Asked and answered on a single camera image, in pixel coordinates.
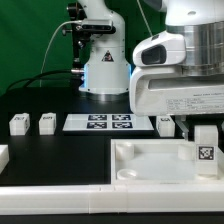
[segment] black table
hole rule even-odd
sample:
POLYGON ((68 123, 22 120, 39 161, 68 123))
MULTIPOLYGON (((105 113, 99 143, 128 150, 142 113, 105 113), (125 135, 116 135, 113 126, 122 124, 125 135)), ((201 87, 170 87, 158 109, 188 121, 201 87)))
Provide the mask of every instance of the black table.
MULTIPOLYGON (((10 162, 0 175, 2 186, 110 184, 110 140, 158 138, 158 133, 65 135, 69 113, 131 113, 128 100, 97 102, 74 95, 70 88, 24 88, 0 97, 0 144, 9 145, 10 162), (54 136, 40 136, 43 113, 57 114, 54 136), (31 127, 25 136, 10 136, 8 122, 29 113, 31 127)), ((224 223, 224 213, 148 213, 94 215, 0 216, 0 223, 224 223)))

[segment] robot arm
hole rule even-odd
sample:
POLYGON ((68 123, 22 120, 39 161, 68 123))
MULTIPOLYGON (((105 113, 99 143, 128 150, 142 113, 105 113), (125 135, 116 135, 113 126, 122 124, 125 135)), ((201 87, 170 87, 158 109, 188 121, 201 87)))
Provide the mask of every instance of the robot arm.
POLYGON ((148 116, 223 113, 224 1, 144 1, 166 9, 167 30, 134 50, 131 110, 148 116))

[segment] white box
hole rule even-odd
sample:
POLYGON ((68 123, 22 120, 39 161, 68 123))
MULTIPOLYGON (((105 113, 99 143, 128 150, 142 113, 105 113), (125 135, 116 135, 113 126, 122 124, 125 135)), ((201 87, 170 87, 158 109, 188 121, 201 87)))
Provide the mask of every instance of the white box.
POLYGON ((170 116, 157 116, 156 128, 160 137, 174 137, 175 123, 170 116))
POLYGON ((10 135, 25 135, 30 127, 30 115, 16 114, 9 122, 10 135))
POLYGON ((54 135, 56 129, 56 114, 43 114, 39 121, 40 135, 54 135))
POLYGON ((197 145, 218 146, 219 133, 215 125, 195 126, 194 136, 197 145))

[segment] sticker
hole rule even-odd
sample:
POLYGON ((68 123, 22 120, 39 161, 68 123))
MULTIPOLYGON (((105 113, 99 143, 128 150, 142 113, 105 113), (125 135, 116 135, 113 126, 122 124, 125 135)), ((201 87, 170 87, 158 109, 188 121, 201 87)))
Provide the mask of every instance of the sticker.
POLYGON ((114 59, 113 59, 110 51, 107 51, 107 53, 104 55, 102 61, 105 61, 105 62, 114 62, 114 59))
POLYGON ((107 122, 88 122, 87 129, 106 129, 107 122))
POLYGON ((89 115, 88 120, 89 121, 106 121, 107 115, 97 115, 97 114, 89 115))
POLYGON ((113 122, 114 129, 131 129, 133 128, 131 122, 113 122))
POLYGON ((130 121, 130 115, 112 115, 113 121, 130 121))
POLYGON ((215 159, 215 149, 214 147, 199 146, 198 151, 199 160, 214 160, 215 159))

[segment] black cable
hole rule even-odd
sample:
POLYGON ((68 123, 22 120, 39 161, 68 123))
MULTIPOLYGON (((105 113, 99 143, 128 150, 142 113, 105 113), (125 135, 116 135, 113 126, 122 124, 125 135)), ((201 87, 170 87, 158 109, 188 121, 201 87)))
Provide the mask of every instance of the black cable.
POLYGON ((33 78, 31 78, 23 87, 25 88, 25 87, 29 86, 32 82, 35 81, 36 78, 42 78, 42 77, 45 77, 45 76, 48 76, 48 75, 61 74, 61 73, 70 73, 71 74, 71 70, 62 69, 62 70, 54 70, 54 71, 41 73, 41 74, 36 75, 33 78))
POLYGON ((18 84, 18 83, 20 83, 20 82, 25 82, 25 81, 28 81, 28 82, 34 82, 34 81, 36 81, 36 80, 51 80, 51 81, 57 81, 57 80, 70 80, 71 78, 27 78, 27 79, 20 79, 20 80, 18 80, 18 81, 15 81, 15 82, 13 82, 13 83, 11 83, 8 87, 7 87, 7 89, 6 89, 6 92, 8 92, 10 89, 11 89, 11 87, 13 87, 14 85, 16 85, 16 84, 18 84))

